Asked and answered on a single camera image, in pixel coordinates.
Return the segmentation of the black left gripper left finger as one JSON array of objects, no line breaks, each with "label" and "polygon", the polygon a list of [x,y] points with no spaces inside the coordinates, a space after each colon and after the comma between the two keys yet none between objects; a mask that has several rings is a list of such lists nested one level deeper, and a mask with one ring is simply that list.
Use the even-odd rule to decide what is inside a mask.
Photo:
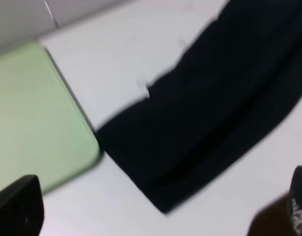
[{"label": "black left gripper left finger", "polygon": [[0,236],[38,236],[43,222],[38,176],[25,175],[0,191]]}]

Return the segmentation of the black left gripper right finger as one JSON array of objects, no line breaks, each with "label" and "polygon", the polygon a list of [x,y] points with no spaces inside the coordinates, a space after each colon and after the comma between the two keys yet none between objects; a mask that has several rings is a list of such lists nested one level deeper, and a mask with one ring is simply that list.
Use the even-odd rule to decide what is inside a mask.
[{"label": "black left gripper right finger", "polygon": [[302,236],[302,166],[294,170],[287,204],[292,228],[297,236]]}]

